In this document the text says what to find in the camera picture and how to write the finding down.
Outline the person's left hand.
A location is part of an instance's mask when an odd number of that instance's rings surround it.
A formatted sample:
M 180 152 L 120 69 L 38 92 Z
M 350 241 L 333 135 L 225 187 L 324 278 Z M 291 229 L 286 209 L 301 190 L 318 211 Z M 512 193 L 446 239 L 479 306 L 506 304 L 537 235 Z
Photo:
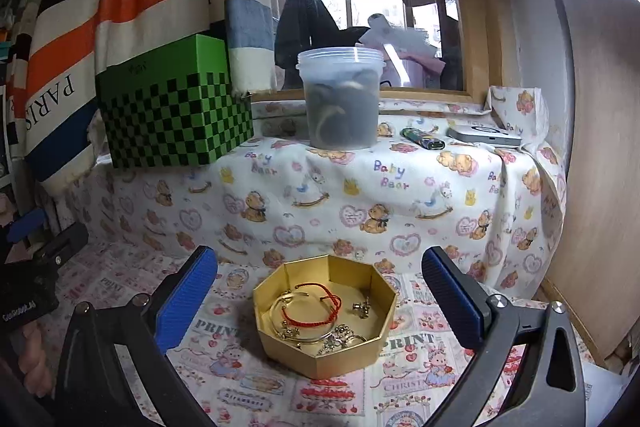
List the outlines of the person's left hand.
M 13 337 L 18 367 L 24 375 L 24 387 L 38 398 L 53 389 L 52 374 L 43 348 L 42 332 L 36 321 L 24 325 Z

